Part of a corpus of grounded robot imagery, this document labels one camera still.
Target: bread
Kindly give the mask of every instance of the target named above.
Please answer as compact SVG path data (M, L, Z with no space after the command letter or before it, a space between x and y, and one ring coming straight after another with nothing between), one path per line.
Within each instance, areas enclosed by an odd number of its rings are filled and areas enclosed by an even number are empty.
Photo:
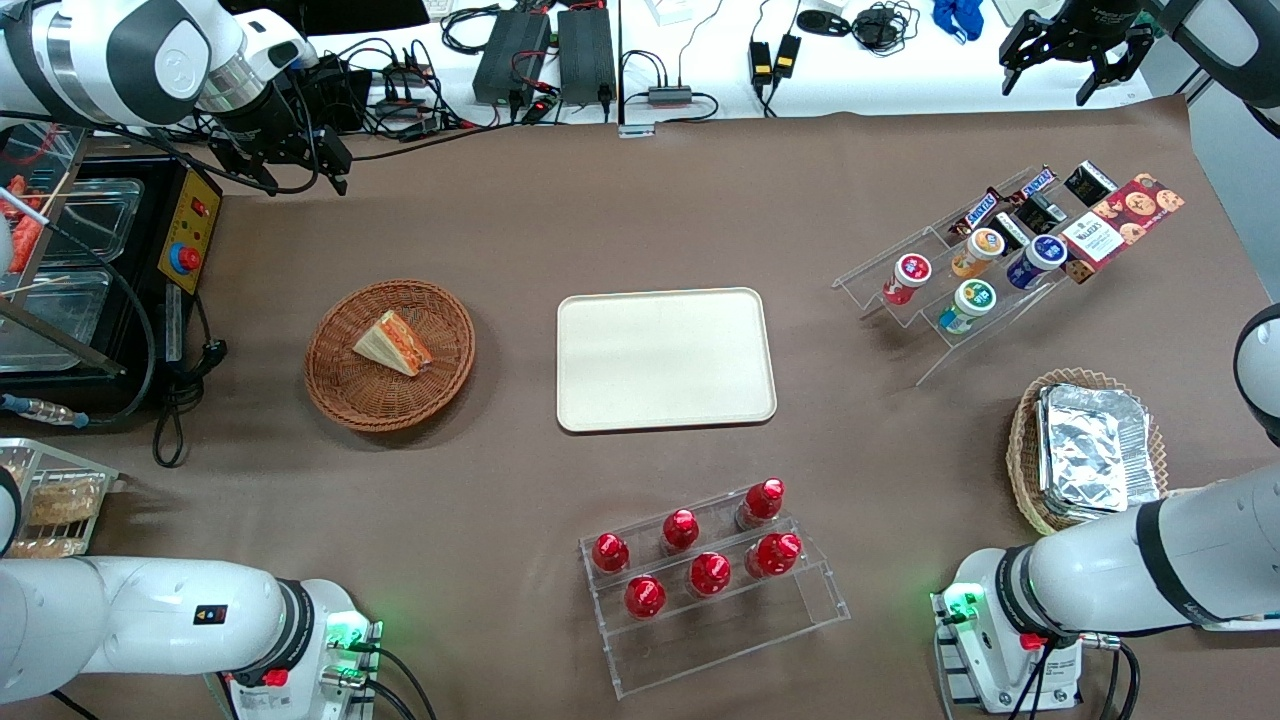
M383 316L356 341L357 354L392 370L415 377L431 363L431 351L422 338L394 310Z

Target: clear acrylic rack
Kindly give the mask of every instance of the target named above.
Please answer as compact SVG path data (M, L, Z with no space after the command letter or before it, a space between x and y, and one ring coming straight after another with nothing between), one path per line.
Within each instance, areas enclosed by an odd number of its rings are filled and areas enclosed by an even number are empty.
M1012 195L1039 174L1041 169L1027 168L996 186L996 190L1002 196ZM1057 233L1088 210L1059 179L1055 179L1041 192L1066 213L1066 220L1053 227L1051 234ZM964 282L963 278L956 277L951 272L951 260L964 252L965 238L952 233L950 228L955 225L956 220L969 213L979 200L980 197L975 197L972 202L957 208L936 223L925 225L924 229L905 237L901 242L840 275L831 283L832 288L844 290L854 300L861 310L860 318L863 319L876 311L883 310L902 328L918 324L933 328L934 334L941 341L941 346L934 345L934 347L938 347L941 355L933 366L916 380L916 387L964 354L998 334L1068 279L1066 273L1057 269L1037 278L1037 282L1029 290L1019 290L1009 282L1009 277L1006 275L1009 265L1014 263L1018 255L1016 252L1010 252L1007 256L993 261L978 275L979 279L987 281L995 288L995 309L975 320L973 329L964 334L952 334L943 331L938 325L938 318L951 305L956 287ZM1037 233L1028 229L1020 220L1015 219L1014 222L1019 223L1028 237L1036 237ZM893 264L908 252L925 256L933 268L933 275L924 287L915 291L909 302L905 305L893 305L884 300L884 295L881 291L884 281L893 273Z
M783 512L762 528L737 528L733 515L746 489L686 506L698 516L699 537L678 555L663 555L659 546L668 514L609 530L631 551L630 565L617 574L591 562L598 536L579 542L618 700L850 618L827 557L795 518ZM744 568L748 548L768 533L788 532L804 546L795 568L751 578ZM712 551L730 560L732 579L721 593L700 600L685 589L685 578L692 560ZM627 583L639 575L653 575L667 591L667 605L649 620L634 619L623 606Z

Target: foil-wrapped food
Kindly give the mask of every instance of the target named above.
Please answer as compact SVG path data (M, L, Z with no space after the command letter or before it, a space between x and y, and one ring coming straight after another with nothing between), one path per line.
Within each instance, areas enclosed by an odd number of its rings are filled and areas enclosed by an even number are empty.
M1060 383L1041 389L1039 484L1050 512L1083 521L1160 497L1147 434L1132 395Z

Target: wicker basket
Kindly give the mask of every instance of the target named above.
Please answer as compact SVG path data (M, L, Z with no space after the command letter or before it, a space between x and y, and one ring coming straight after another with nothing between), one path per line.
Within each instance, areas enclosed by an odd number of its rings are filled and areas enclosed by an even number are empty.
M407 377L352 347L387 310L396 310L431 350L431 364ZM320 320L303 372L321 413L353 430L399 430L444 407L471 373L471 316L448 291L421 281L385 281L358 290Z
M1021 400L1018 401L1018 410L1014 413L1014 423L1009 430L1009 452L1005 461L1009 465L1009 479L1014 486L1014 498L1018 500L1018 509L1027 516L1042 536L1052 534L1078 524L1078 520L1059 518L1044 507L1039 492L1039 421L1036 416L1036 402L1039 401L1039 391L1043 387L1070 383L1091 389L1123 389L1129 392L1124 384L1093 370L1074 368L1070 370L1053 370L1041 375L1032 383ZM1142 400L1134 395L1134 400ZM1152 421L1147 432L1147 451L1151 454L1151 466L1156 473L1156 486L1160 496L1169 493L1169 468L1165 465L1165 438L1160 434L1160 428Z

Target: brown table surface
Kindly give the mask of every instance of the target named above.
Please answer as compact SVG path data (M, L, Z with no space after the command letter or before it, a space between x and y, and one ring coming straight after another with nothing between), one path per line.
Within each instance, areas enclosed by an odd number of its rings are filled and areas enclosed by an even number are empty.
M1151 172L1188 205L914 388L937 345L859 322L832 279L989 183L1083 159L1117 178ZM358 164L346 199L323 184L225 204L204 295L230 355L186 419L183 468L151 462L148 423L3 429L129 475L95 553L340 583L387 621L387 646L417 669L442 720L941 717L927 593L970 551L1034 538L1004 451L1016 397L1052 368L1134 388L1169 443L1174 487L1275 459L1231 379L1236 333L1266 297L1179 99L669 124L634 141L612 127L521 128ZM357 437L312 407L302 355L337 300L394 277L453 291L475 320L477 360L438 420ZM558 427L561 300L724 286L764 297L771 421L586 437ZM616 701L577 538L772 474L788 480L787 506L831 559L852 620ZM1137 716L1272 717L1280 652L1268 642L1193 630L1135 641ZM1087 660L1084 706L1057 716L1096 715L1106 662ZM216 716L197 678L83 676L67 691L104 720ZM67 711L36 700L0 715Z

